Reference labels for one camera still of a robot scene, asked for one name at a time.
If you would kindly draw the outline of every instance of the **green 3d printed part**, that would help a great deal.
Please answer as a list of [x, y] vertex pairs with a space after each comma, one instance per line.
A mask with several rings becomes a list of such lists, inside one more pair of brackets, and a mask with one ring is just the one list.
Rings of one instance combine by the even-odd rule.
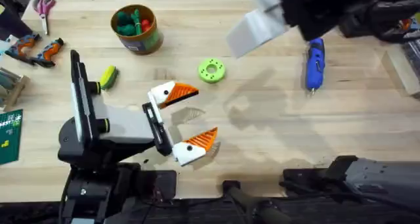
[[224, 64], [215, 58], [207, 58], [198, 66], [199, 77], [207, 83], [219, 82], [225, 71]]
[[0, 164], [17, 161], [23, 110], [0, 115]]
[[102, 90], [110, 89], [116, 82], [118, 70], [115, 66], [109, 66], [100, 77], [100, 88]]

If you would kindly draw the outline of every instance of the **wooden table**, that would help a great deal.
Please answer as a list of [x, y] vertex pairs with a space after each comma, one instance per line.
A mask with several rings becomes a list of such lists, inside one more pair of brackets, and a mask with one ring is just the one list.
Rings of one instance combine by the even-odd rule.
[[[152, 55], [130, 53], [111, 30], [114, 11], [133, 3], [155, 12], [165, 36]], [[155, 149], [128, 159], [149, 159], [144, 169], [178, 171], [179, 198], [219, 196], [225, 179], [242, 181], [251, 194], [279, 195], [283, 169], [327, 167], [338, 155], [420, 161], [420, 103], [404, 93], [389, 67], [399, 52], [390, 54], [388, 45], [371, 37], [345, 39], [332, 30], [324, 36], [324, 86], [309, 97], [302, 86], [307, 46], [298, 30], [241, 59], [231, 57], [225, 36], [253, 8], [251, 0], [57, 0], [50, 36], [32, 51], [61, 37], [66, 45], [54, 58], [57, 66], [3, 59], [3, 66], [31, 83], [16, 105], [24, 109], [20, 159], [0, 167], [0, 202], [60, 198], [69, 165], [57, 159], [58, 132], [73, 116], [70, 49], [80, 53], [91, 80], [110, 64], [120, 69], [116, 87], [103, 93], [114, 106], [139, 110], [147, 91], [169, 80], [200, 89], [162, 114], [175, 140], [219, 127], [218, 150], [183, 168]], [[42, 32], [30, 5], [23, 19]], [[198, 77], [207, 57], [227, 67], [217, 84]]]

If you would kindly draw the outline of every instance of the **green gear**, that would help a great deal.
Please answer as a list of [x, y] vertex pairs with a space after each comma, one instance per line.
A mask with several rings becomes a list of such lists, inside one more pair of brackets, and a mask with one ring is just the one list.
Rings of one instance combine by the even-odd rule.
[[215, 58], [207, 58], [198, 66], [198, 76], [207, 83], [219, 82], [225, 71], [223, 63]]

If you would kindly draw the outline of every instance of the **green circuit board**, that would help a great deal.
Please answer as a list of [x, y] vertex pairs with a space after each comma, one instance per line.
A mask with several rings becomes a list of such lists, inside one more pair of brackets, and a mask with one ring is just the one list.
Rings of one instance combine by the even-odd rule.
[[0, 114], [0, 164], [19, 158], [23, 110]]

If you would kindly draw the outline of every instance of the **blue glue gun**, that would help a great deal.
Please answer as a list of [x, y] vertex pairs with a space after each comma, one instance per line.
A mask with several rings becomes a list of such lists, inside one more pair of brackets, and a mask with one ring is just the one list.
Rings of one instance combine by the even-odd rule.
[[306, 88], [313, 94], [319, 89], [324, 80], [326, 67], [324, 41], [317, 38], [309, 41], [308, 62], [306, 64]]

